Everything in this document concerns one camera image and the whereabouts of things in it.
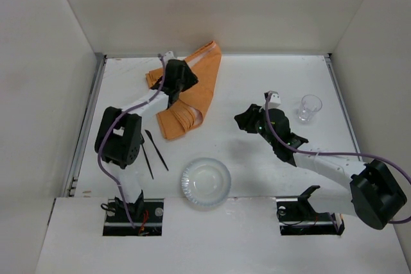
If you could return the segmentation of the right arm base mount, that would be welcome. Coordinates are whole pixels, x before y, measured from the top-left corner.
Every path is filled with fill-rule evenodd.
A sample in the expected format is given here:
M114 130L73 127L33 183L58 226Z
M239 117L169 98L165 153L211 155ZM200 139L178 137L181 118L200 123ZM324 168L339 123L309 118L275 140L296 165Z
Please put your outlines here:
M298 235L337 235L345 230L341 215L329 212L316 212L311 206L310 198L320 189L312 185L297 196L280 196L275 198L276 216L280 234L283 236Z

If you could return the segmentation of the orange cloth napkin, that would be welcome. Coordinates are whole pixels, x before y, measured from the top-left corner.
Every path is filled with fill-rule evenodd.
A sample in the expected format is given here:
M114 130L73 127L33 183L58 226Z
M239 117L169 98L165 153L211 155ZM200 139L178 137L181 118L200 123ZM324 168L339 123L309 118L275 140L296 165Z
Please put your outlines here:
M157 114L160 131L166 140L178 139L202 125L213 100L221 59L222 52L215 41L185 58L198 83L182 92L169 109Z

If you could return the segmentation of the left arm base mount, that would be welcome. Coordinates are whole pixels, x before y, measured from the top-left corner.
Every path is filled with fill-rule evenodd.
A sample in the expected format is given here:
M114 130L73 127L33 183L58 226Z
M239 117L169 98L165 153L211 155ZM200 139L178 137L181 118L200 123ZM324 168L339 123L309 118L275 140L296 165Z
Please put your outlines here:
M164 214L164 200L162 199L148 199L140 202L138 209L134 208L130 211L133 224L128 219L123 202L118 198L102 203L100 208L105 211L103 236L162 236Z

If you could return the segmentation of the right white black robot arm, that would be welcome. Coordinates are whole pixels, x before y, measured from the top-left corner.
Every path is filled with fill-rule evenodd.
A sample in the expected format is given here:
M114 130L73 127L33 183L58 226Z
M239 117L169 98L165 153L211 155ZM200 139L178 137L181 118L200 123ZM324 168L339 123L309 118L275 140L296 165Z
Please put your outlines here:
M302 206L302 212L348 214L381 230L395 223L394 216L407 203L405 193L382 159L366 163L349 160L346 153L323 152L293 133L288 118L278 108L266 110L252 104L234 120L240 130L262 136L282 162L313 171L340 186L336 191L328 191L313 185L293 197L293 202Z

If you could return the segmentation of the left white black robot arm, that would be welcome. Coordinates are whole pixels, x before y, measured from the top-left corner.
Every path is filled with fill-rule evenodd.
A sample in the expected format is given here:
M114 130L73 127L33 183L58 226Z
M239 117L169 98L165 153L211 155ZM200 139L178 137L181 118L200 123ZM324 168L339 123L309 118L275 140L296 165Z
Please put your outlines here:
M198 78L184 60L160 57L160 78L148 92L127 107L107 107L94 143L97 164L118 188L120 206L132 218L143 211L144 193L138 176L125 169L138 157L143 136L141 129L160 112L172 107L179 95L198 83Z

